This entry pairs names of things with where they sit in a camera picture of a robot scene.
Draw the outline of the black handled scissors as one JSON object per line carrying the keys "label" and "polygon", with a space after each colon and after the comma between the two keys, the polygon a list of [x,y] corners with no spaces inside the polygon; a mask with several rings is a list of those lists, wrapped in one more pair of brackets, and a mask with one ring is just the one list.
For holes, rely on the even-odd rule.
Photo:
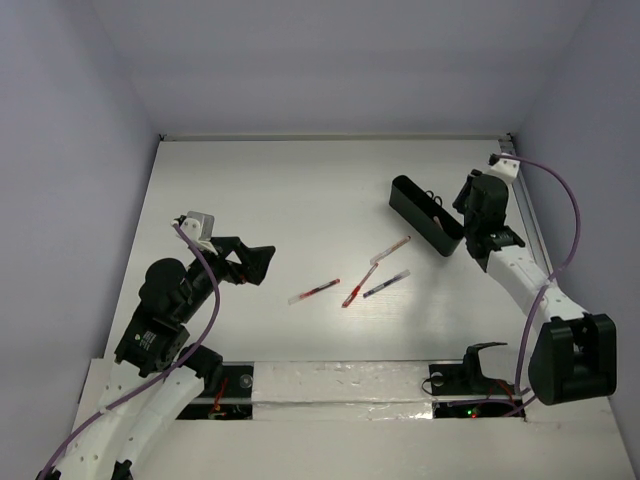
{"label": "black handled scissors", "polygon": [[426,190],[425,194],[435,203],[437,203],[438,205],[442,206],[443,205],[443,199],[441,196],[437,195],[435,192],[433,192],[432,190]]}

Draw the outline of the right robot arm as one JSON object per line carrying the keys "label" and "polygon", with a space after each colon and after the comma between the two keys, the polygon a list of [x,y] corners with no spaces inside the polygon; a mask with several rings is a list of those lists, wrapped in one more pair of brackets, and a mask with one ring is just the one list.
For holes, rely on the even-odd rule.
{"label": "right robot arm", "polygon": [[467,251],[526,315],[537,334],[528,386],[545,405],[607,397],[617,388],[617,331],[605,314],[587,312],[544,273],[522,238],[506,224],[505,176],[472,171],[453,203],[463,215]]}

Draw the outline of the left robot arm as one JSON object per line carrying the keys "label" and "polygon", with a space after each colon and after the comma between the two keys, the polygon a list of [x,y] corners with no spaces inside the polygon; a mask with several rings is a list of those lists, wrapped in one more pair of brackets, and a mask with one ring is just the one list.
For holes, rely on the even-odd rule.
{"label": "left robot arm", "polygon": [[58,447],[41,479],[133,479],[171,423],[196,397],[223,379],[220,354],[185,327],[219,285],[259,285],[276,250],[249,248],[237,237],[188,240],[195,255],[154,262],[139,290],[140,303],[115,349],[114,364],[95,412]]}

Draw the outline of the black oblong container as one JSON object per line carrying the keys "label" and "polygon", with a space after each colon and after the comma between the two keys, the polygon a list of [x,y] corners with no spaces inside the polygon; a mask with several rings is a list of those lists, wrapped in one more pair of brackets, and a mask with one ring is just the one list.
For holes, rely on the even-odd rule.
{"label": "black oblong container", "polygon": [[[399,175],[391,183],[389,206],[441,256],[450,257],[464,238],[463,227],[425,191],[408,176]],[[442,229],[434,223],[434,216],[440,219]]]}

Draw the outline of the blue pen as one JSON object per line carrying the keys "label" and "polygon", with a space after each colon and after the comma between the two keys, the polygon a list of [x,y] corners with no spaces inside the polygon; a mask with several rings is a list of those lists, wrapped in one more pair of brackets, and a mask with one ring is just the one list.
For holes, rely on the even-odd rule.
{"label": "blue pen", "polygon": [[363,298],[369,298],[372,295],[375,295],[376,293],[390,287],[391,285],[394,285],[400,281],[402,281],[403,279],[409,277],[411,274],[411,272],[406,269],[396,275],[394,275],[392,278],[382,282],[379,285],[376,285],[375,287],[369,289],[368,291],[366,291],[365,293],[362,294]]}

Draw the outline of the silver foil covered beam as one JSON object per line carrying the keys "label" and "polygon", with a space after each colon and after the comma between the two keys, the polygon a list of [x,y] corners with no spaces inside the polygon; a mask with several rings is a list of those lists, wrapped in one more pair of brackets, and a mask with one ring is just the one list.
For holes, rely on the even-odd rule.
{"label": "silver foil covered beam", "polygon": [[404,421],[433,418],[423,361],[258,362],[256,421]]}

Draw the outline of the aluminium rail right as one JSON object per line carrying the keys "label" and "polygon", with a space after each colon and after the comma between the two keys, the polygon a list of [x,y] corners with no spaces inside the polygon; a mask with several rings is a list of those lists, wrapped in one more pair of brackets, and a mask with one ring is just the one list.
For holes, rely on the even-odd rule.
{"label": "aluminium rail right", "polygon": [[569,253],[567,254],[567,257],[559,265],[557,265],[556,267],[553,267],[542,238],[541,230],[537,223],[532,202],[530,200],[528,190],[525,185],[524,177],[522,175],[518,175],[517,179],[514,181],[515,186],[513,187],[513,189],[516,195],[516,200],[518,201],[518,206],[520,208],[522,216],[528,220],[528,223],[525,224],[525,229],[527,231],[530,246],[534,253],[533,258],[535,260],[541,260],[543,262],[544,264],[543,270],[547,273],[547,276],[545,277],[545,284],[544,284],[544,286],[546,287],[546,291],[543,294],[543,296],[549,297],[553,289],[556,289],[556,290],[559,289],[557,284],[558,277],[571,264],[576,254],[576,251],[578,249],[578,245],[581,237],[581,229],[582,229],[580,208],[577,203],[577,199],[573,190],[571,189],[569,184],[566,182],[566,180],[559,173],[557,173],[551,167],[540,164],[539,162],[518,157],[515,154],[515,147],[514,147],[513,141],[510,140],[509,138],[507,138],[506,140],[502,139],[499,141],[499,143],[500,143],[500,151],[501,151],[500,155],[503,155],[505,157],[511,157],[514,160],[518,160],[521,164],[527,164],[529,166],[536,167],[540,170],[544,170],[546,173],[550,174],[557,180],[557,182],[562,186],[565,193],[569,197],[569,201],[570,201],[573,215],[574,215],[573,240],[571,243]]}

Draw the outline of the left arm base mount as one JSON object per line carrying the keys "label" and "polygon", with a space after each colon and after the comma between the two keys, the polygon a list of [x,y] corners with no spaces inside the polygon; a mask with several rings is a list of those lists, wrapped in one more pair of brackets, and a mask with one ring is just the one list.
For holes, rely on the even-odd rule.
{"label": "left arm base mount", "polygon": [[220,379],[187,405],[186,420],[251,420],[253,417],[254,364],[225,363]]}

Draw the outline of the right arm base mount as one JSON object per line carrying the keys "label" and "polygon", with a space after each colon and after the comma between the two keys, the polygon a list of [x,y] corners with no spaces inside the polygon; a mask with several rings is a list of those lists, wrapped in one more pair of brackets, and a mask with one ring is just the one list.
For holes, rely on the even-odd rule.
{"label": "right arm base mount", "polygon": [[485,376],[480,362],[480,351],[506,346],[505,342],[477,343],[466,348],[459,361],[432,363],[429,375],[422,382],[422,390],[435,397],[479,395],[490,397],[493,393],[513,398],[514,388],[506,380]]}

